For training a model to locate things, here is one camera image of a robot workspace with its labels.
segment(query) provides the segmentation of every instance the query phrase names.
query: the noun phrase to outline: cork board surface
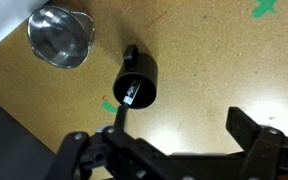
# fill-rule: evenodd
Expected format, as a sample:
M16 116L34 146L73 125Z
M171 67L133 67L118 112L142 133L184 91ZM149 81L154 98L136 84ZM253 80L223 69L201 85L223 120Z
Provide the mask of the cork board surface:
M112 85L132 43L159 68L155 102L129 111L132 136L167 154L235 152L225 130L230 106L288 135L288 1L258 19L255 0L65 4L90 14L96 26L80 67L60 69L35 57L27 22L0 43L0 105L53 151L69 132L91 135L114 121L102 98L118 106Z

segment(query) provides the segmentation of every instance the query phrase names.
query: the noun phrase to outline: white wall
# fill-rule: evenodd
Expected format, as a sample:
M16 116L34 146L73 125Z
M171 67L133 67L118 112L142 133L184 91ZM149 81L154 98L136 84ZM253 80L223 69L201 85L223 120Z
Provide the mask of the white wall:
M0 0L0 41L48 0Z

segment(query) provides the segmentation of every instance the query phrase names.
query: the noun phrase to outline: black mug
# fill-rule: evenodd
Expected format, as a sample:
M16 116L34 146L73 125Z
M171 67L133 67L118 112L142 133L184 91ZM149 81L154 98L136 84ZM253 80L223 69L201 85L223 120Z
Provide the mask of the black mug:
M156 98L157 74L155 60L139 53L136 45L129 45L124 53L124 65L113 85L116 100L132 109L150 106ZM126 103L128 99L132 100L131 103Z

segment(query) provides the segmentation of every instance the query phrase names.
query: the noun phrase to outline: green marking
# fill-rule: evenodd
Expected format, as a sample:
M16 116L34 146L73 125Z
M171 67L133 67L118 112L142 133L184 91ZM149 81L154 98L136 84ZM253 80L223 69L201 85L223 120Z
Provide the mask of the green marking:
M273 14L275 14L274 10L274 4L277 0L257 0L260 5L253 9L252 15L254 18L260 18L262 17L267 11L271 11Z
M102 107L103 107L106 111L111 112L111 113L117 113L117 110L118 110L118 108L112 106L112 104L109 103L108 101L104 101L104 102L102 103Z

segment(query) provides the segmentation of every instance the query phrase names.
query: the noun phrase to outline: cardboard surface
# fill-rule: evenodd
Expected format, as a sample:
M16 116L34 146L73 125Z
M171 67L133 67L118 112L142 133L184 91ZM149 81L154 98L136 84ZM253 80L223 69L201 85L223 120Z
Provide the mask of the cardboard surface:
M112 123L102 97L128 44L159 68L157 98L130 110L127 131L170 154L240 150L225 130L228 107L288 135L288 1L254 19L256 1L72 1L95 21L88 60L60 69L36 58L26 23L0 43L0 105L53 151L72 131Z

